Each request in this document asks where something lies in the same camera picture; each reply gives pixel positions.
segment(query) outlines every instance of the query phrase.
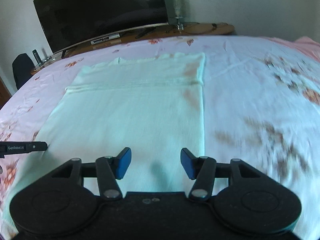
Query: light green cloth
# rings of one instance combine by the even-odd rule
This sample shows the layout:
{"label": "light green cloth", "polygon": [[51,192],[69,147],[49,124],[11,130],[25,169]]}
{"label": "light green cloth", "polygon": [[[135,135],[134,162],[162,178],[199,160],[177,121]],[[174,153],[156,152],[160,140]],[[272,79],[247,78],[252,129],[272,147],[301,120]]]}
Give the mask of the light green cloth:
{"label": "light green cloth", "polygon": [[[180,151],[204,155],[204,62],[203,53],[177,53],[84,67],[36,138],[48,150],[28,156],[9,197],[71,158],[94,162],[124,147],[132,162],[118,182],[123,194],[189,191]],[[85,185],[97,193],[96,183]],[[4,219],[11,221],[8,207]]]}

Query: electronic device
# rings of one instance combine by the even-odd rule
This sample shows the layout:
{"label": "electronic device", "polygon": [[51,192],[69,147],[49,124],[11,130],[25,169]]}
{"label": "electronic device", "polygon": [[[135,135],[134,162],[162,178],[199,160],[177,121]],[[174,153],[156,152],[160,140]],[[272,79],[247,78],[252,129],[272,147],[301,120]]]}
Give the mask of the electronic device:
{"label": "electronic device", "polygon": [[102,43],[102,42],[105,42],[105,41],[110,41],[110,40],[114,40],[114,39],[118,39],[118,38],[120,38],[120,34],[119,33],[111,34],[111,35],[108,35],[106,37],[102,37],[100,39],[91,41],[91,45],[96,45],[96,44],[99,44],[99,43]]}
{"label": "electronic device", "polygon": [[[181,164],[196,180],[188,197],[123,197],[116,179],[124,177],[131,158],[130,148],[95,163],[73,158],[17,193],[10,203],[19,231],[14,240],[299,240],[292,233],[301,214],[299,198],[240,159],[217,163],[183,148]],[[97,178],[100,196],[83,187],[84,177]],[[212,196],[215,178],[228,178],[229,186]]]}
{"label": "electronic device", "polygon": [[35,56],[35,59],[36,59],[37,63],[42,65],[42,60],[41,60],[41,58],[40,58],[40,56],[39,56],[39,54],[38,54],[36,49],[32,51],[32,54],[33,54],[33,56]]}
{"label": "electronic device", "polygon": [[113,33],[168,24],[164,0],[34,0],[53,53]]}
{"label": "electronic device", "polygon": [[5,155],[39,152],[47,150],[45,142],[0,142],[0,158]]}

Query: black robotic device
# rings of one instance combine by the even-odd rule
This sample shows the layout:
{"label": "black robotic device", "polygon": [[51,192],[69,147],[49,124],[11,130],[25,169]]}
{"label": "black robotic device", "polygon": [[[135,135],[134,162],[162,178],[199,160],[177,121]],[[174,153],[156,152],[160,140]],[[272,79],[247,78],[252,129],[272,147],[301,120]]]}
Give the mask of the black robotic device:
{"label": "black robotic device", "polygon": [[[131,150],[95,163],[74,158],[12,199],[18,239],[299,239],[292,230],[301,213],[298,197],[240,159],[230,164],[196,158],[181,150],[181,163],[195,183],[184,192],[128,192],[116,179],[131,162]],[[100,196],[83,187],[97,178]],[[215,178],[229,186],[212,195]]]}

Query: tv stand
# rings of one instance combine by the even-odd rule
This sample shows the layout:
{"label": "tv stand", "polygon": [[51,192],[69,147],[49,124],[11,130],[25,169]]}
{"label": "tv stand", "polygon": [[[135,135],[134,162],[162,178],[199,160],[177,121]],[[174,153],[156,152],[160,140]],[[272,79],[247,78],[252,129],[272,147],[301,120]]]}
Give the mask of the tv stand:
{"label": "tv stand", "polygon": [[62,51],[61,59],[63,59],[63,58],[64,58],[64,56],[66,55],[66,52],[67,52],[67,50],[66,50],[66,49],[64,49],[64,50]]}
{"label": "tv stand", "polygon": [[135,38],[136,39],[140,39],[142,38],[144,35],[147,35],[148,33],[153,32],[156,29],[156,27],[148,27],[148,28],[144,28],[143,31],[138,34]]}
{"label": "tv stand", "polygon": [[200,23],[200,24],[187,23],[187,24],[184,24],[184,30],[180,33],[177,30],[176,26],[165,25],[165,26],[157,27],[156,30],[153,30],[151,33],[148,33],[148,34],[144,34],[144,36],[139,39],[136,39],[136,36],[138,33],[127,32],[127,33],[122,33],[121,38],[114,39],[111,41],[105,41],[97,45],[92,45],[90,41],[84,42],[76,46],[74,49],[68,49],[64,57],[65,58],[72,57],[80,53],[85,53],[85,52],[96,50],[96,49],[103,49],[103,48],[111,47],[118,44],[127,44],[129,42],[134,42],[134,41],[164,39],[164,38],[176,37],[176,36],[228,35],[228,34],[232,34],[234,30],[235,30],[235,27],[233,25],[228,25],[228,24],[218,24],[213,26],[211,23]]}

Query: floral bedsheet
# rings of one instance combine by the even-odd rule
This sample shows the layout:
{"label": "floral bedsheet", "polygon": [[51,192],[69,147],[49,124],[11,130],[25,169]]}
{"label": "floral bedsheet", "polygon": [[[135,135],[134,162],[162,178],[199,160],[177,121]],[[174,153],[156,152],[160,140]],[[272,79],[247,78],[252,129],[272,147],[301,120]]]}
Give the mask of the floral bedsheet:
{"label": "floral bedsheet", "polygon": [[[175,52],[206,54],[206,155],[225,163],[241,158],[295,192],[303,210],[294,232],[302,239],[317,240],[320,63],[274,41],[172,37],[116,45],[60,60],[37,73],[1,109],[0,140],[35,140],[81,67],[117,57],[137,59]],[[0,232],[5,239],[17,233],[9,203],[23,176],[19,171],[25,158],[15,155],[0,160]],[[217,180],[214,193],[226,186],[226,180]]]}

